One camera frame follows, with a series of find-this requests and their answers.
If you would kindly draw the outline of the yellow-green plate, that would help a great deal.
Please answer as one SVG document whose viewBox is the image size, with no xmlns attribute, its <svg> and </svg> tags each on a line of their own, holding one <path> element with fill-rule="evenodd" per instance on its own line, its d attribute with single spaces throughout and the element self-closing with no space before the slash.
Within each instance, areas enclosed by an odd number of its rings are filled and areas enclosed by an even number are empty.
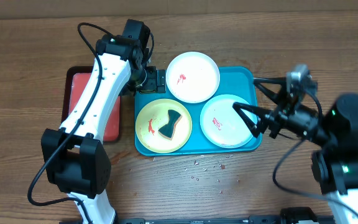
<svg viewBox="0 0 358 224">
<path fill-rule="evenodd" d="M 168 110 L 182 115 L 177 123 L 172 140 L 163 138 L 158 130 L 168 122 Z M 158 99 L 145 105 L 135 120 L 135 133 L 146 149 L 156 153 L 171 153 L 182 148 L 191 136 L 193 129 L 189 111 L 179 102 L 171 99 Z"/>
</svg>

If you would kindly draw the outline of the white plate with red stain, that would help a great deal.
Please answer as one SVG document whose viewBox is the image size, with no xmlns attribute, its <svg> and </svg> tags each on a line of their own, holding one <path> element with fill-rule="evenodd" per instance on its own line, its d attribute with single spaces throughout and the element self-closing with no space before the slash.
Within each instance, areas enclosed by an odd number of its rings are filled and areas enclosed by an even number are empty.
<svg viewBox="0 0 358 224">
<path fill-rule="evenodd" d="M 215 61 L 200 52 L 185 52 L 176 56 L 166 71 L 170 93 L 185 103 L 201 103 L 210 99 L 220 84 L 220 72 Z"/>
</svg>

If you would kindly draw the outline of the dark green sponge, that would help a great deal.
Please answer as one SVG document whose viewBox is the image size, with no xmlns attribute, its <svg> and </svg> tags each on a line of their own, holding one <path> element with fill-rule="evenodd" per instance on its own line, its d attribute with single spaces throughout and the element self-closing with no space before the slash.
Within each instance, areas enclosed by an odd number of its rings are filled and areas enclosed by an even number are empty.
<svg viewBox="0 0 358 224">
<path fill-rule="evenodd" d="M 164 124 L 158 133 L 165 139 L 172 140 L 176 125 L 181 120 L 182 115 L 175 110 L 168 110 L 168 122 Z"/>
</svg>

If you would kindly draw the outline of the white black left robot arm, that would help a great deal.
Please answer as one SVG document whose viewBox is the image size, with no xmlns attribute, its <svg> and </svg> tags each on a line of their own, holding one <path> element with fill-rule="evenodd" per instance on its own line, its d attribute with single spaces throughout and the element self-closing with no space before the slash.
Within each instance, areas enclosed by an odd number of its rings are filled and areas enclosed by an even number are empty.
<svg viewBox="0 0 358 224">
<path fill-rule="evenodd" d="M 46 129 L 41 138 L 44 164 L 28 189 L 32 191 L 42 173 L 76 204 L 82 223 L 114 223 L 106 186 L 111 162 L 103 147 L 104 132 L 121 91 L 163 93 L 162 74 L 148 66 L 153 50 L 150 34 L 109 35 L 98 40 L 91 76 L 73 111 L 58 130 Z"/>
</svg>

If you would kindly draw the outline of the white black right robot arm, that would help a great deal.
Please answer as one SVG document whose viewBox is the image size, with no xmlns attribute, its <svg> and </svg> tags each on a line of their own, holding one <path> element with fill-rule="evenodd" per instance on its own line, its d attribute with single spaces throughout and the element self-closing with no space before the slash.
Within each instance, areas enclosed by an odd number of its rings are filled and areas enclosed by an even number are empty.
<svg viewBox="0 0 358 224">
<path fill-rule="evenodd" d="M 276 104 L 274 110 L 235 102 L 232 107 L 254 137 L 270 130 L 295 133 L 320 150 L 311 155 L 311 170 L 321 194 L 274 184 L 282 191 L 328 203 L 336 223 L 358 223 L 358 94 L 340 95 L 327 114 L 316 97 L 318 84 L 304 78 L 256 78 L 254 86 Z"/>
</svg>

